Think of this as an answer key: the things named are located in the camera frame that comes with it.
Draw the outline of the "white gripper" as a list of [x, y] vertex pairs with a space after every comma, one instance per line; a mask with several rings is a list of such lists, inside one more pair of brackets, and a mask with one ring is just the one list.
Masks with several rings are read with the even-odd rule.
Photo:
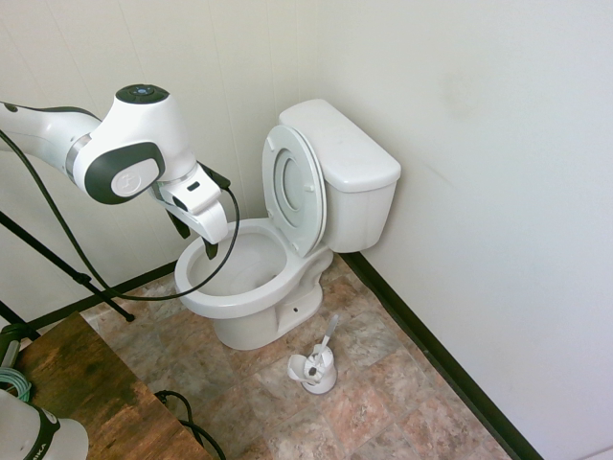
[[168, 211], [172, 225], [182, 239], [191, 235], [191, 228], [204, 238], [204, 251], [209, 260], [217, 256], [218, 244], [228, 233], [224, 209], [219, 202], [221, 189], [201, 167], [173, 181], [159, 182], [159, 202]]

